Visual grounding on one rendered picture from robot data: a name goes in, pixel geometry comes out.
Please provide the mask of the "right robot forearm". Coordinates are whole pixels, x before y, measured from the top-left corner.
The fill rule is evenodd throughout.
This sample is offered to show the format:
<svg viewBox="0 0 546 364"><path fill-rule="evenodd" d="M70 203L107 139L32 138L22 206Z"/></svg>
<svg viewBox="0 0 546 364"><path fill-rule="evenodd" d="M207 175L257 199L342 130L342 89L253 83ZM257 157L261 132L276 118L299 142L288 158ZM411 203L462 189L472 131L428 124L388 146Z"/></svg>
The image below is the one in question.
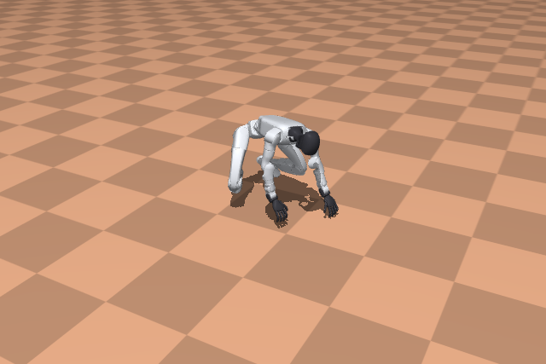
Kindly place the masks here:
<svg viewBox="0 0 546 364"><path fill-rule="evenodd" d="M264 180L265 196L268 194L272 199L276 197L275 183L274 183L274 166L268 164L264 168L264 174L262 175Z"/></svg>

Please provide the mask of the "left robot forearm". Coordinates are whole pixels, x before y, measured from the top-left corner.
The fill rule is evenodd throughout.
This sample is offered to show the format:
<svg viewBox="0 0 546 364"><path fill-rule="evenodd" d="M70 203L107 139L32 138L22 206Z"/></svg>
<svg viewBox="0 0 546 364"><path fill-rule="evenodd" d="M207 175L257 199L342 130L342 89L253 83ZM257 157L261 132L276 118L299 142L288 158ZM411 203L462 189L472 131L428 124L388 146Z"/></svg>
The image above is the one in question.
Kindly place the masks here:
<svg viewBox="0 0 546 364"><path fill-rule="evenodd" d="M319 191L319 188L321 188L323 192L327 194L328 193L327 181L324 175L324 168L322 165L322 161L319 158L316 160L316 165L317 165L317 169L315 169L313 172L317 180L318 191Z"/></svg>

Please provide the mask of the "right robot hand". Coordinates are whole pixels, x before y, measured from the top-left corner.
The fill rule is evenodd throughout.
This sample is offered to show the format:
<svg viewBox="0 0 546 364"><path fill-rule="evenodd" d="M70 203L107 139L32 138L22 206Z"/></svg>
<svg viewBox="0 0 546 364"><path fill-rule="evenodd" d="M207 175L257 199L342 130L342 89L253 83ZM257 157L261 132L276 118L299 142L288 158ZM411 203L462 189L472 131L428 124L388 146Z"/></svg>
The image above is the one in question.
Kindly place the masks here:
<svg viewBox="0 0 546 364"><path fill-rule="evenodd" d="M279 222L279 216L280 216L280 222L285 221L285 219L288 218L288 213L287 213L288 208L280 200L278 200L277 196L274 199L272 199L268 194L266 194L266 198L268 199L270 203L272 203L273 210L276 213L276 217L277 217L276 222ZM283 220L282 220L282 217L283 217Z"/></svg>

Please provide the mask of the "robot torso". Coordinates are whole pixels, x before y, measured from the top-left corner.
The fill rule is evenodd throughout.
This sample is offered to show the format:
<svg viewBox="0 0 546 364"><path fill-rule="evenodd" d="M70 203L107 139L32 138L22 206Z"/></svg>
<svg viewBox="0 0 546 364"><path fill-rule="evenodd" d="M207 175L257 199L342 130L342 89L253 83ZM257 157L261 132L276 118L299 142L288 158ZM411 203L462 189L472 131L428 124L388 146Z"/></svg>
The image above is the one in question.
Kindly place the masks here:
<svg viewBox="0 0 546 364"><path fill-rule="evenodd" d="M307 132L306 127L295 120L284 118L276 115L263 115L259 116L258 119L251 120L247 123L247 127L252 139L263 138L267 131L277 128L281 131L281 140L278 145L293 145L296 142L290 142L289 137L293 140L293 136L288 136L288 131L295 126L302 126L303 134ZM249 137L249 138L250 138Z"/></svg>

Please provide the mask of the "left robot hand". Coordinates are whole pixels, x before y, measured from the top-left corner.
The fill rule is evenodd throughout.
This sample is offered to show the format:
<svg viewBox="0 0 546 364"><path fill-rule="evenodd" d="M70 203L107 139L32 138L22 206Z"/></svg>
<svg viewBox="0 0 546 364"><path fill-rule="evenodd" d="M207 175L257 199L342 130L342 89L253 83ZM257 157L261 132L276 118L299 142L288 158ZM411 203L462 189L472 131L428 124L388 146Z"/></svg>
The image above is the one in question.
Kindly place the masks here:
<svg viewBox="0 0 546 364"><path fill-rule="evenodd" d="M332 217L334 214L336 214L336 212L339 209L337 204L335 203L334 198L332 196L330 196L329 191L328 191L327 194L325 194L321 188L319 188L319 193L322 196L322 198L324 198L325 205L324 205L323 213L326 212L326 208L328 207L328 211L329 211L329 216L328 217Z"/></svg>

